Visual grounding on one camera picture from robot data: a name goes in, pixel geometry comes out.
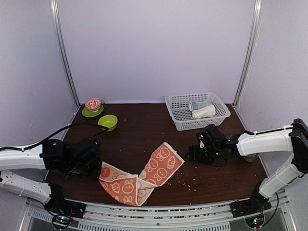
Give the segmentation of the white towel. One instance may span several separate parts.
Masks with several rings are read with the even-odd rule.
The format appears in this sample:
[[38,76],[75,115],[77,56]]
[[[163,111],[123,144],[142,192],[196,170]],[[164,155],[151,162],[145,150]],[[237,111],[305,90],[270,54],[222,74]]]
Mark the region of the white towel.
[[199,110],[192,111],[193,119],[200,119],[203,117],[213,117],[215,114],[216,114],[216,109],[212,104],[207,107],[201,108]]

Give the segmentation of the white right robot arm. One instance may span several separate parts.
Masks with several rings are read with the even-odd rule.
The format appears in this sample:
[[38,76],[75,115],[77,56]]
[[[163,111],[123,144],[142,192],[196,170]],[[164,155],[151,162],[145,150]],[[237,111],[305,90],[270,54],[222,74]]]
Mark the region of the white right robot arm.
[[257,212],[279,190],[308,172],[308,127],[296,118],[289,125],[265,131],[244,131],[229,138],[214,125],[208,125],[196,135],[198,144],[188,148],[187,158],[200,164],[212,165],[217,159],[259,154],[288,153],[288,159],[277,170],[260,181],[250,198],[247,209]]

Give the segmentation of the aluminium front rail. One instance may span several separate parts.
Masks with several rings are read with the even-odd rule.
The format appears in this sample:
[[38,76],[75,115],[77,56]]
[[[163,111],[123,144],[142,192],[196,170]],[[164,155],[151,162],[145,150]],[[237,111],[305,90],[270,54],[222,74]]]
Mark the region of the aluminium front rail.
[[[298,231],[293,211],[284,190],[278,192],[279,205],[274,196],[272,208],[263,214],[234,217],[232,201],[200,205],[131,207],[84,202],[83,218],[73,218],[64,231]],[[251,228],[249,221],[264,215],[262,228]],[[18,231],[56,231],[52,215],[43,206],[27,199]]]

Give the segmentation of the rolled grey towel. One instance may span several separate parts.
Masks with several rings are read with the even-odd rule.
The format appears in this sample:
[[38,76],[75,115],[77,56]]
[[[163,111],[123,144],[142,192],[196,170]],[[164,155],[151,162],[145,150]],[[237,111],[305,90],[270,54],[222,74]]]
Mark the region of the rolled grey towel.
[[190,101],[188,103],[188,108],[192,112],[194,110],[199,110],[201,108],[207,107],[211,104],[212,104],[211,100],[205,100],[201,102],[200,101]]

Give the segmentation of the right aluminium post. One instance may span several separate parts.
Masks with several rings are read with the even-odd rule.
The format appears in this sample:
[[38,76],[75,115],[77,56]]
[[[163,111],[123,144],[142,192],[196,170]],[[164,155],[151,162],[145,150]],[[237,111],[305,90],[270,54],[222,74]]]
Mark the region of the right aluminium post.
[[250,68],[252,66],[252,58],[253,58],[254,50],[257,45],[257,38],[259,34],[262,5],[263,5],[262,0],[255,1],[250,36],[249,36],[248,45],[246,49],[246,55],[244,59],[244,65],[241,71],[240,81],[239,81],[238,88],[237,88],[234,102],[233,102],[233,106],[236,110],[239,110],[240,103],[243,100],[244,92],[246,89],[246,85],[247,85],[248,77],[250,73]]

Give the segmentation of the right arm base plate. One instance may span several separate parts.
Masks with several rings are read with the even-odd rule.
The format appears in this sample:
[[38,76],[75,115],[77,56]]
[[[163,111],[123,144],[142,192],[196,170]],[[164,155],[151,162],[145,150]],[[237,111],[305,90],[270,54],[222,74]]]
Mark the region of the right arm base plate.
[[237,218],[254,213],[261,213],[264,210],[271,209],[271,203],[269,201],[261,201],[258,199],[247,199],[231,203],[230,208],[233,217]]

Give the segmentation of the orange patterned towel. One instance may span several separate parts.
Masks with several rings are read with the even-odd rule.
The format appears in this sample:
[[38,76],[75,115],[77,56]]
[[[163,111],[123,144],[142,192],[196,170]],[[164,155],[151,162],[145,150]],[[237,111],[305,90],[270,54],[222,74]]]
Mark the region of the orange patterned towel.
[[153,190],[164,185],[183,165],[184,159],[167,142],[150,156],[139,175],[102,163],[99,182],[116,201],[129,206],[142,206]]

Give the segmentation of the green plate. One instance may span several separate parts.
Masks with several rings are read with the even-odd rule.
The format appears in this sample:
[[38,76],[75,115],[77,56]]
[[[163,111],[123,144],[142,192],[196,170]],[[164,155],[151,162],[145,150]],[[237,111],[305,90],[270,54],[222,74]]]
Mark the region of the green plate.
[[100,115],[102,112],[104,111],[104,106],[101,105],[101,107],[97,110],[97,111],[90,111],[88,110],[86,107],[84,107],[82,109],[82,115],[86,118],[93,118],[93,117],[96,117],[98,115]]

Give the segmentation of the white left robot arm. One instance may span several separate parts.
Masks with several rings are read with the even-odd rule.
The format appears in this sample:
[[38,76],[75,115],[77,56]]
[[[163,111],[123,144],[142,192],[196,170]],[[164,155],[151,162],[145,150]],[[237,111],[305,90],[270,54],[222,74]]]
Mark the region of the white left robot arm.
[[62,187],[21,177],[13,170],[57,170],[66,176],[98,176],[102,152],[97,139],[83,139],[69,144],[58,139],[45,140],[30,146],[0,149],[0,186],[20,196],[43,203],[49,210],[64,214],[69,210]]

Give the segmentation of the left aluminium post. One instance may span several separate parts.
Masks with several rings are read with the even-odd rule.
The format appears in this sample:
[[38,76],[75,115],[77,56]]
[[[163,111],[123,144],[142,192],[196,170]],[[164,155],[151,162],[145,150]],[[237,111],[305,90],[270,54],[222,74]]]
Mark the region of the left aluminium post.
[[58,39],[60,56],[61,56],[61,60],[62,60],[63,68],[64,68],[65,77],[67,79],[68,86],[69,86],[70,92],[72,94],[74,103],[75,103],[76,107],[80,107],[81,103],[80,103],[80,100],[79,100],[78,95],[77,95],[77,90],[76,90],[76,87],[75,87],[75,84],[74,84],[74,81],[73,81],[71,69],[70,69],[70,66],[69,66],[68,56],[67,56],[67,52],[66,52],[66,49],[65,49],[63,32],[62,32],[62,27],[61,27],[60,14],[59,14],[59,8],[58,8],[58,1],[57,0],[50,0],[50,4],[51,4],[51,14],[52,14],[52,17],[53,17],[53,23],[54,23],[54,26],[55,26],[56,36],[57,36],[57,39]]

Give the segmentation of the red patterned bowl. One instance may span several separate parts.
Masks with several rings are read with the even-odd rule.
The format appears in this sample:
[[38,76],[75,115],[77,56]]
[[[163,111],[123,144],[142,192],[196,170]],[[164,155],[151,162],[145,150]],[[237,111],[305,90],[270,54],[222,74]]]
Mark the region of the red patterned bowl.
[[85,107],[90,110],[90,111],[97,111],[102,105],[102,101],[100,98],[92,98],[89,99],[86,103],[85,103]]

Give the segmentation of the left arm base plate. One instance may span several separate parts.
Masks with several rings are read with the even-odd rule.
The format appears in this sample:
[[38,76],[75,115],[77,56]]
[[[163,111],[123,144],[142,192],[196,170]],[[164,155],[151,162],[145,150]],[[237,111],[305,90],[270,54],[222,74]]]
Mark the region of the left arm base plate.
[[64,200],[62,203],[49,201],[44,204],[44,208],[55,214],[62,214],[73,218],[83,218],[86,204],[70,200]]

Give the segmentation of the green bowl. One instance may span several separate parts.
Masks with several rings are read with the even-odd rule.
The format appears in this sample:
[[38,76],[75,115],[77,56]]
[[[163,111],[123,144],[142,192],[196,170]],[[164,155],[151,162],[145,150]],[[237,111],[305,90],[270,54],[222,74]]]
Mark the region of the green bowl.
[[108,132],[116,129],[118,118],[115,115],[104,115],[98,120],[98,125],[108,128]]

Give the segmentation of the white plastic basket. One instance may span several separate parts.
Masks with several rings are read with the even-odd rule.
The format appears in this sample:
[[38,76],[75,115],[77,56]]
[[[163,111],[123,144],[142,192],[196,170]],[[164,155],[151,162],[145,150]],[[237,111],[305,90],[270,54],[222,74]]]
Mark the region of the white plastic basket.
[[225,103],[214,93],[166,96],[168,112],[178,131],[219,126],[231,115]]

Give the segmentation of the aluminium post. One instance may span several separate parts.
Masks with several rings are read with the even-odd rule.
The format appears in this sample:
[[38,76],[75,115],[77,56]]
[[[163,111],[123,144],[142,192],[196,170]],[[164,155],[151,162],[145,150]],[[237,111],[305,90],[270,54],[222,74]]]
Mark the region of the aluminium post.
[[61,60],[62,60],[63,68],[64,68],[65,77],[67,79],[68,86],[69,86],[70,92],[72,94],[74,103],[75,103],[76,107],[80,107],[81,103],[80,103],[80,100],[79,100],[78,95],[77,95],[77,90],[76,90],[76,87],[75,87],[75,84],[74,84],[74,81],[73,81],[71,69],[70,69],[70,66],[69,66],[68,56],[67,56],[67,52],[66,52],[66,49],[65,49],[63,32],[62,32],[62,27],[61,27],[60,14],[59,14],[59,8],[58,8],[58,1],[57,0],[50,0],[50,4],[51,4],[51,14],[52,14],[52,17],[53,17],[53,23],[54,23],[54,26],[55,26],[56,36],[57,36],[57,39],[58,39],[60,56],[61,56]]
[[249,36],[248,45],[246,49],[246,55],[244,59],[244,65],[241,71],[240,81],[239,81],[238,88],[237,88],[234,102],[233,102],[233,106],[236,110],[239,110],[240,103],[243,100],[244,92],[246,89],[246,85],[247,85],[248,77],[250,73],[250,68],[252,66],[252,58],[253,58],[254,50],[257,45],[257,38],[259,34],[262,5],[263,5],[262,0],[255,1],[250,36]]

